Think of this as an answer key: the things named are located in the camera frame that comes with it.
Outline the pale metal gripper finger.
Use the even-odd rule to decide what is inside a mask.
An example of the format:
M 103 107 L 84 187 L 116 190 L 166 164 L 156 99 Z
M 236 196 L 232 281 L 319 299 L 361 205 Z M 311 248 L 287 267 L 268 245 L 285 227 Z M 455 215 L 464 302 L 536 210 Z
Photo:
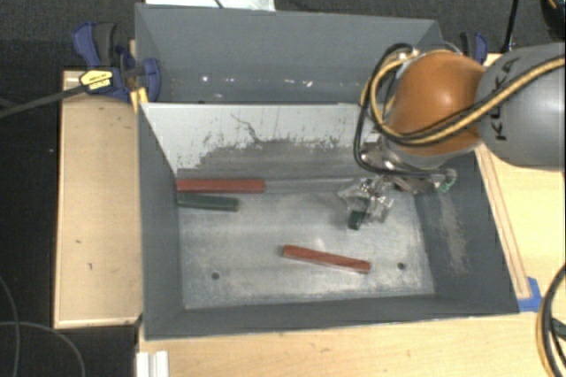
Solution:
M 368 192 L 360 184 L 347 186 L 337 195 L 349 212 L 365 212 L 368 208 Z
M 368 207 L 368 216 L 370 221 L 386 221 L 386 218 L 394 205 L 394 200 L 390 196 L 391 190 L 392 188 L 390 185 L 385 185 L 371 191 Z

